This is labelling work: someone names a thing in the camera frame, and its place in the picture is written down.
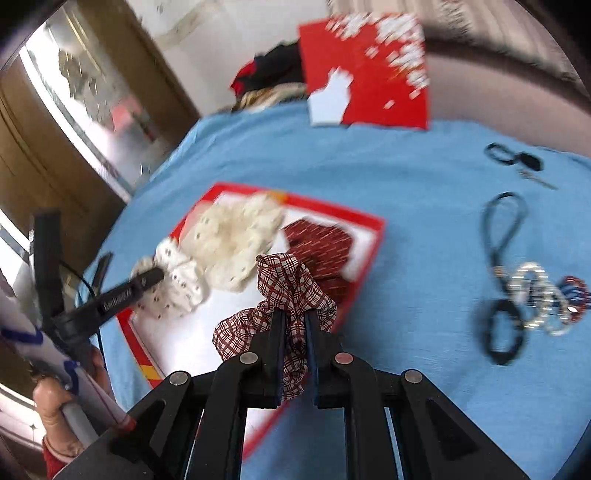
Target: red card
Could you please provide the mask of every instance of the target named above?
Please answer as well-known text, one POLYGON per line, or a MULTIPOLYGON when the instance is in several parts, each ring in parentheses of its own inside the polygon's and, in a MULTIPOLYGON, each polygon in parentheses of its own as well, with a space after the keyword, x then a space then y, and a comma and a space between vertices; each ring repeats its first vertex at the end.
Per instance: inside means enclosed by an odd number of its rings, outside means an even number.
POLYGON ((299 29, 313 125, 427 128, 424 34, 415 15, 339 15, 299 29))

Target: black hair tie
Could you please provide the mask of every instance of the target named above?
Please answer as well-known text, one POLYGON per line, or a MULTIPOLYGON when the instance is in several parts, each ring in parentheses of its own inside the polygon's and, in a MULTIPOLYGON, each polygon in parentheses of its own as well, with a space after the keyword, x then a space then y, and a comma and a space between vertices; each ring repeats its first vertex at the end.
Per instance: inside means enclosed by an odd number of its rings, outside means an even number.
MULTIPOLYGON (((503 266, 503 253, 505 252, 509 243, 513 240, 513 237, 519 231, 523 220, 527 216, 527 204, 525 200, 520 195, 513 193, 513 192, 505 192, 497 195, 493 198, 490 202, 488 202, 485 206, 485 211, 482 216, 482 242, 484 244, 484 248, 486 253, 488 254, 492 271, 495 277, 499 281, 499 285, 503 292, 509 296, 509 276, 505 272, 505 267, 503 266), (517 215, 513 222, 513 225, 509 228, 505 236, 501 239, 498 246, 493 247, 491 241, 491 219, 492 215, 501 202, 501 200, 505 198, 513 198, 518 205, 517 215)), ((495 302, 491 309, 491 313, 488 316, 486 322, 486 330, 484 334, 484 347, 486 353, 492 358, 494 363, 497 365, 507 365, 510 363, 519 353, 519 350, 523 347, 525 342, 525 322, 521 317, 521 314, 515 304, 507 299, 500 299, 495 302), (511 320, 513 323, 513 328, 515 329, 515 341, 513 346, 506 352, 499 352, 492 349, 492 341, 493 341, 493 327, 495 324, 495 318, 497 313, 499 312, 506 312, 511 316, 511 320)))
POLYGON ((509 299, 499 299, 495 302, 491 309, 491 314, 488 316, 486 329, 484 334, 484 347, 486 353, 492 358, 492 361, 497 365, 508 365, 519 353, 525 342, 525 323, 519 310, 515 304, 509 299), (505 312, 511 317, 513 328, 515 329, 515 339, 513 345, 506 352, 493 350, 492 344, 494 340, 493 329, 495 326, 495 318, 499 312, 505 312))

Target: white snowflake pattern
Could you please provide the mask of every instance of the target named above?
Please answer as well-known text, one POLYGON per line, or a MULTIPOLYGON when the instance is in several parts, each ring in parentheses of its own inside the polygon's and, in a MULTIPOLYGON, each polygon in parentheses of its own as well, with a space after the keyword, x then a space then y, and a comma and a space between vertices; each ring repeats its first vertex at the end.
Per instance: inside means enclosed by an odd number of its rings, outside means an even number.
POLYGON ((378 47, 370 47, 367 50, 365 50, 365 55, 367 57, 369 57, 370 59, 375 58, 375 56, 378 54, 379 52, 379 48, 378 47))
MULTIPOLYGON (((376 43, 365 50, 370 59, 379 52, 379 45, 389 45, 393 41, 402 43, 399 51, 388 55, 388 65, 397 68, 399 72, 406 72, 406 83, 414 90, 408 95, 415 99, 421 90, 429 85, 427 71, 424 68, 425 50, 423 47, 425 36, 423 28, 417 21, 416 15, 380 15, 380 14, 351 14, 334 17, 328 20, 326 30, 335 34, 337 38, 345 40, 356 37, 365 25, 375 25, 376 43)), ((385 109, 391 108, 393 103, 387 102, 385 109)))
POLYGON ((332 18, 326 24, 326 30, 336 34, 337 38, 346 40, 347 38, 356 37, 361 28, 365 25, 374 25, 379 22, 382 15, 371 14, 351 14, 340 18, 332 18))

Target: black cloth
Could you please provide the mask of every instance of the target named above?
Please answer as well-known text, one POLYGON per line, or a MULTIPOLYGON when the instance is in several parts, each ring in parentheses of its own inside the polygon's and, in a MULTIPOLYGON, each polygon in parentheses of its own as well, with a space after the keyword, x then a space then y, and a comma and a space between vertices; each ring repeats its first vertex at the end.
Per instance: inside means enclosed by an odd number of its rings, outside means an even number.
POLYGON ((246 92, 294 82, 306 82, 301 66, 299 42, 279 44, 267 54, 256 56, 238 72, 232 89, 236 97, 240 98, 246 92))

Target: cream lace fabric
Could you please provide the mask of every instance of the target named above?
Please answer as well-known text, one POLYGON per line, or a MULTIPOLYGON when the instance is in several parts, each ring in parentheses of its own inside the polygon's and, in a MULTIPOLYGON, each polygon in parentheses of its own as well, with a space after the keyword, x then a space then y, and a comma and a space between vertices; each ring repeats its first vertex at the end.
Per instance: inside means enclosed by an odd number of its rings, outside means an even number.
POLYGON ((211 288, 239 291, 256 257, 273 244, 283 217, 283 209, 263 193, 239 202, 214 203, 190 215, 180 248, 203 267, 211 288))

